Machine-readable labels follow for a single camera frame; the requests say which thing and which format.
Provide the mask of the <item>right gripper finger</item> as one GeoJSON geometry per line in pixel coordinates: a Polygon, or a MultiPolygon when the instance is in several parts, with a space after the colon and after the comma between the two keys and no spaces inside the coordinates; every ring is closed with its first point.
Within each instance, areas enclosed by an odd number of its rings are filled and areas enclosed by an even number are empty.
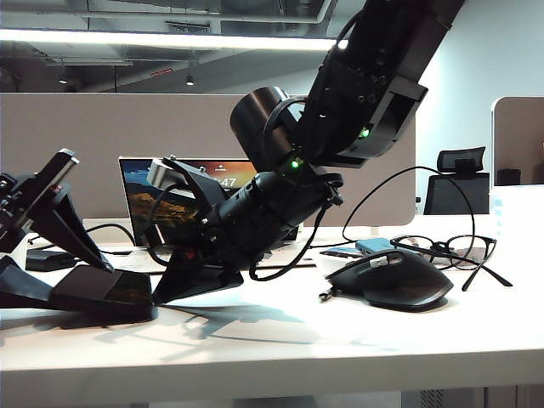
{"type": "Polygon", "coordinates": [[[168,303],[180,298],[238,287],[243,283],[239,270],[217,262],[200,259],[193,252],[188,258],[185,252],[175,251],[168,261],[156,289],[152,293],[154,303],[168,303]]]}

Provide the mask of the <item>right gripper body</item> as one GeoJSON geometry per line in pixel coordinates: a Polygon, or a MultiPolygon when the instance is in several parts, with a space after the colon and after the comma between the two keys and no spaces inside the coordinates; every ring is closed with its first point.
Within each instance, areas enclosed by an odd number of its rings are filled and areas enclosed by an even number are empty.
{"type": "Polygon", "coordinates": [[[188,190],[196,200],[195,220],[167,241],[176,269],[246,269],[314,213],[343,202],[342,175],[313,165],[258,173],[233,195],[205,171],[173,158],[153,160],[147,179],[162,190],[188,190]]]}

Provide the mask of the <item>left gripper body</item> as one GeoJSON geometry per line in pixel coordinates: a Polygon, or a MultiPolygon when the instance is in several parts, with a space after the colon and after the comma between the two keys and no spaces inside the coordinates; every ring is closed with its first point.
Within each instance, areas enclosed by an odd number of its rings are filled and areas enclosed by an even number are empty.
{"type": "Polygon", "coordinates": [[[1,173],[1,250],[13,251],[25,237],[29,213],[45,190],[60,184],[78,163],[72,150],[56,152],[37,173],[18,178],[1,173]]]}

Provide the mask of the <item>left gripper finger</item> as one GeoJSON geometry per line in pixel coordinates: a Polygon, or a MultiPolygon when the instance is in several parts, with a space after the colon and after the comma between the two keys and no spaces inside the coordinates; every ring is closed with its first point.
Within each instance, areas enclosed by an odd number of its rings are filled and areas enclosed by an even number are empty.
{"type": "Polygon", "coordinates": [[[96,268],[113,271],[111,264],[83,228],[69,195],[68,184],[49,186],[31,208],[31,230],[57,247],[96,268]]]}
{"type": "Polygon", "coordinates": [[[49,302],[51,291],[50,285],[21,269],[11,257],[2,257],[2,309],[54,309],[49,302]]]}

